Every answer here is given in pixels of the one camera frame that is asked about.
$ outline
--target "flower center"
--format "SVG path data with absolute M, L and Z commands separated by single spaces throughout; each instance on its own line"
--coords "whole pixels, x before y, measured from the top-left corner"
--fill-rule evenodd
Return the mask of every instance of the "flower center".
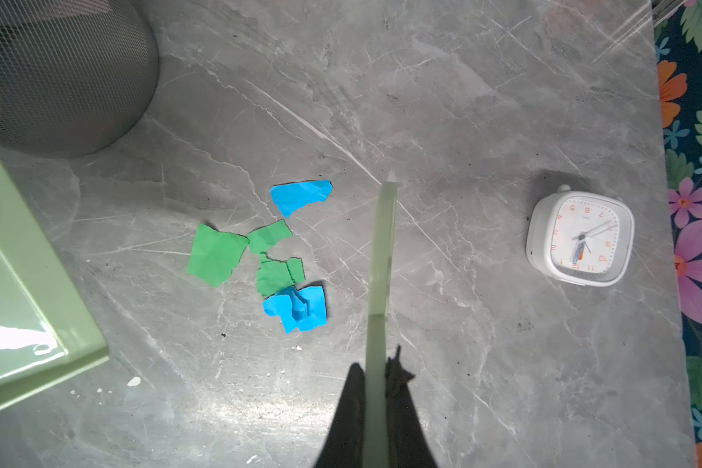
M 674 255 L 674 264 L 676 265 L 676 276 L 684 276 L 686 274 L 686 262 L 683 258 Z

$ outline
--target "minute hand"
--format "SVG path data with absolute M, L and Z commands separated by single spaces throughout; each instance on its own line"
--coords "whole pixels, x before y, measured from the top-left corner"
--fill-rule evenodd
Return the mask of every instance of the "minute hand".
M 610 220 L 609 220 L 609 221 L 606 221 L 606 222 L 604 222 L 604 223 L 601 224 L 601 225 L 598 225 L 598 226 L 596 226 L 596 227 L 594 227 L 594 228 L 592 228 L 592 229 L 590 229 L 590 230 L 587 230 L 586 232 L 581 232 L 579 235 L 577 235 L 577 236 L 575 236 L 574 238 L 572 238 L 572 240 L 580 239 L 580 236 L 586 236 L 586 237 L 588 237 L 588 234 L 590 234 L 591 232 L 593 232 L 593 231 L 596 230 L 596 229 L 602 228 L 603 226 L 607 225 L 609 222 L 611 222 L 611 221 L 610 221 Z

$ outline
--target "pink flower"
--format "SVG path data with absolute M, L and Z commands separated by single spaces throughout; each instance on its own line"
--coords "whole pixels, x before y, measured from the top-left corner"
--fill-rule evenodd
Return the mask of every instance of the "pink flower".
M 702 204 L 696 203 L 702 201 L 702 187 L 695 190 L 694 182 L 689 177 L 686 177 L 679 183 L 679 191 L 668 189 L 668 210 L 671 214 L 676 213 L 674 222 L 679 229 L 689 224 L 689 214 L 692 213 L 694 218 L 702 219 Z
M 702 289 L 692 280 L 702 283 L 702 220 L 688 224 L 679 233 L 674 249 L 674 262 L 679 287 L 679 308 L 684 315 L 702 324 Z

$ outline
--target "clock face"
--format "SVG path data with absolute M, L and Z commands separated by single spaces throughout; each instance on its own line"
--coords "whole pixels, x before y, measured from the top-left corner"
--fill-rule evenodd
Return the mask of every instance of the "clock face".
M 603 275 L 613 265 L 619 235 L 619 216 L 613 206 L 599 199 L 572 197 L 559 207 L 551 260 L 573 276 Z

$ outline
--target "crumpled blue paper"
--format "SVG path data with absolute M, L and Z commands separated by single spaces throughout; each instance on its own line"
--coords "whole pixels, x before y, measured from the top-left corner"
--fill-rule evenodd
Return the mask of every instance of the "crumpled blue paper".
M 271 317 L 281 317 L 286 333 L 295 328 L 307 332 L 328 323 L 322 286 L 309 286 L 299 291 L 294 286 L 287 287 L 264 300 L 262 310 Z
M 333 185 L 330 181 L 309 181 L 275 185 L 270 189 L 273 203 L 285 217 L 315 201 L 326 201 Z

